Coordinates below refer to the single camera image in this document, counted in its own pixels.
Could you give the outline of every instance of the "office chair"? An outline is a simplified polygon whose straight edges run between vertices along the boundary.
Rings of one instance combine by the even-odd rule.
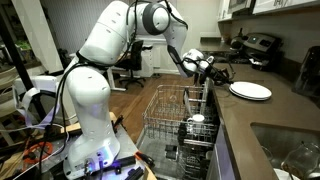
[[[129,84],[138,83],[141,87],[144,87],[143,84],[139,80],[146,81],[145,78],[135,78],[133,76],[133,71],[141,70],[141,51],[142,51],[143,41],[136,41],[133,43],[130,57],[123,59],[116,67],[123,68],[130,71],[130,77],[125,79],[120,79],[119,83],[126,82],[125,88],[128,89]]]

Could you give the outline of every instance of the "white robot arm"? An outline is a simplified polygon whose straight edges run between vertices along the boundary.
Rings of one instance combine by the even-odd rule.
[[[83,131],[71,145],[64,161],[64,172],[68,179],[110,166],[120,150],[109,116],[110,87],[99,67],[111,67],[117,63],[132,32],[139,35],[163,34],[168,52],[183,77],[204,72],[208,67],[207,62],[200,63],[203,55],[195,49],[184,54],[181,60],[180,51],[186,38],[187,25],[177,10],[166,1],[139,3],[134,7],[121,1],[110,3],[65,71],[68,74],[66,86]],[[88,66],[74,68],[81,64]]]

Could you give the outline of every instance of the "plate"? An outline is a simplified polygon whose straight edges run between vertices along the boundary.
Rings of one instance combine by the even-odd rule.
[[[272,95],[266,87],[250,82],[234,82],[229,88],[238,95],[253,99],[268,99]]]
[[[264,100],[269,99],[269,97],[268,97],[268,98],[252,98],[252,97],[244,96],[244,95],[241,95],[241,94],[238,94],[238,93],[234,92],[230,87],[229,87],[229,90],[230,90],[230,92],[232,92],[234,95],[239,96],[239,97],[242,97],[242,98],[245,98],[245,99],[250,99],[250,100],[254,100],[254,101],[264,101]]]
[[[290,175],[287,171],[283,171],[281,169],[276,169],[276,168],[274,168],[273,170],[274,170],[274,172],[276,172],[279,180],[291,180]],[[299,178],[297,178],[294,175],[292,175],[292,177],[294,180],[300,180]]]

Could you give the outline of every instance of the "countertop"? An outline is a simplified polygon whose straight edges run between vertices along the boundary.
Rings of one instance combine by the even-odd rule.
[[[215,64],[217,68],[227,64]],[[236,163],[241,179],[277,179],[271,164],[260,147],[250,125],[262,123],[320,131],[320,109],[308,98],[293,93],[292,84],[281,76],[252,69],[250,65],[233,65],[234,81],[260,84],[272,91],[266,101],[251,101],[232,95],[228,85],[215,86],[221,125],[227,133],[231,158]]]

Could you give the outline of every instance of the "dishwasher rack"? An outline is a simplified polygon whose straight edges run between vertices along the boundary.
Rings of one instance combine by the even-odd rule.
[[[191,113],[202,114],[205,117],[203,123],[187,120],[191,115],[184,101],[186,90]],[[206,105],[206,94],[203,87],[159,86],[143,113],[144,129],[149,138],[212,147],[218,125],[214,124],[212,105]]]
[[[183,172],[179,179],[203,179],[208,168],[206,153],[213,149],[219,125],[207,94],[204,87],[161,85],[143,113],[145,136],[177,145],[177,171]],[[202,114],[203,123],[188,121],[194,114]],[[159,153],[154,158],[168,162]]]

